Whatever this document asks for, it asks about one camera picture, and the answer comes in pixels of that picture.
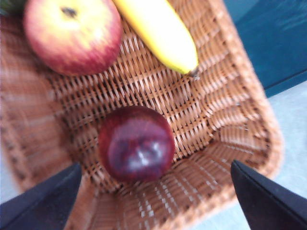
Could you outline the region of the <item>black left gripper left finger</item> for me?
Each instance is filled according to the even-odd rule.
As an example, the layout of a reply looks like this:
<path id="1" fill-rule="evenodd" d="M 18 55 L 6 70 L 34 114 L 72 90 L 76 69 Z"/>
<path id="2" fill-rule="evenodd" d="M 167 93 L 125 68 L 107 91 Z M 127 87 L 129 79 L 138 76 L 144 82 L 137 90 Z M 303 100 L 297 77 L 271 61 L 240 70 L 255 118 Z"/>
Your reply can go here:
<path id="1" fill-rule="evenodd" d="M 62 230 L 82 178 L 75 163 L 0 206 L 2 230 Z"/>

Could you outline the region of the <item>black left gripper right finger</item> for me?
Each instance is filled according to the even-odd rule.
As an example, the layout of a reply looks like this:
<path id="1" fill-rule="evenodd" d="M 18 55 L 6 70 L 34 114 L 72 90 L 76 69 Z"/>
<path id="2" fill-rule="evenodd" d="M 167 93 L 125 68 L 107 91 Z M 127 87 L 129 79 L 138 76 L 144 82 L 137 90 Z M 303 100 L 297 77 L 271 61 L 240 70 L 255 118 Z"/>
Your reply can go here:
<path id="1" fill-rule="evenodd" d="M 236 196 L 252 230 L 305 230 L 307 199 L 240 161 L 231 164 Z"/>

